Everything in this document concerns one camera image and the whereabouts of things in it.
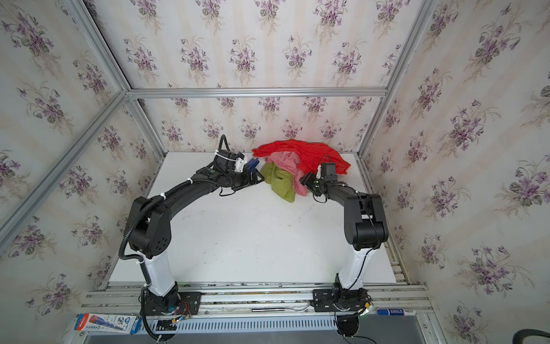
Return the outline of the pink cloth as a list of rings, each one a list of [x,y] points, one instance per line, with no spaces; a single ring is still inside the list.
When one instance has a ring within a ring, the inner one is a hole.
[[[291,186],[295,194],[299,196],[307,195],[307,188],[300,183],[300,179],[305,176],[305,172],[299,167],[300,158],[297,153],[291,151],[275,152],[266,159],[266,162],[273,163],[277,168],[292,175]]]

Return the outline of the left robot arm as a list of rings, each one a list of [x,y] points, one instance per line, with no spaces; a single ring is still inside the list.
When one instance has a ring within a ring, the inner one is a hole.
[[[216,156],[209,165],[172,189],[151,198],[136,198],[130,209],[118,257],[137,260],[146,281],[146,290],[159,298],[176,292],[166,253],[172,240],[171,220],[180,211],[219,189],[240,191],[263,182],[258,159],[245,161],[241,154],[225,159]]]

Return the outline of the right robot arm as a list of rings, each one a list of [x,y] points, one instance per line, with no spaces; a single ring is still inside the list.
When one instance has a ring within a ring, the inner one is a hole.
[[[318,178],[314,173],[308,173],[300,179],[300,183],[313,196],[323,196],[343,207],[344,235],[351,250],[337,274],[336,282],[346,291],[363,288],[372,257],[389,237],[380,195],[360,192],[338,181],[335,175]]]

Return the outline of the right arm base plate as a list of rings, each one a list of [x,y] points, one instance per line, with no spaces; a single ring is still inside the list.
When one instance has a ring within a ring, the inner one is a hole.
[[[372,298],[365,289],[316,289],[310,305],[315,312],[357,312],[369,308]]]

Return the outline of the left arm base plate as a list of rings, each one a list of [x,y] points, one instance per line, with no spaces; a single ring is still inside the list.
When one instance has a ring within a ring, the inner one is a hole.
[[[165,297],[154,295],[146,290],[141,295],[141,308],[146,315],[197,315],[201,305],[202,294],[200,292],[170,292]]]

